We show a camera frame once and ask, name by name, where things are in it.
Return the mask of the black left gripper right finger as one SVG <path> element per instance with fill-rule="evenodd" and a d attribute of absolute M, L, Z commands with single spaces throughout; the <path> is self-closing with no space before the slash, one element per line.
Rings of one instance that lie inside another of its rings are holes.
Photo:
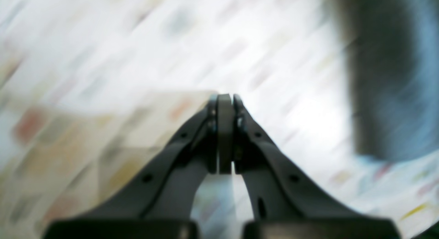
<path fill-rule="evenodd" d="M 245 182 L 254 221 L 243 239 L 399 239 L 394 223 L 353 211 L 285 156 L 238 95 L 218 96 L 218 173 Z"/>

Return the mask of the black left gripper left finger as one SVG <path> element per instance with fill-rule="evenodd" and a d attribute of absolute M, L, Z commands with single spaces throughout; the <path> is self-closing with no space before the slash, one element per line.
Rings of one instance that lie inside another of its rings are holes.
<path fill-rule="evenodd" d="M 53 222 L 45 239 L 197 239 L 190 218 L 207 174 L 218 171 L 218 95 L 188 119 L 163 150 L 102 205 Z"/>

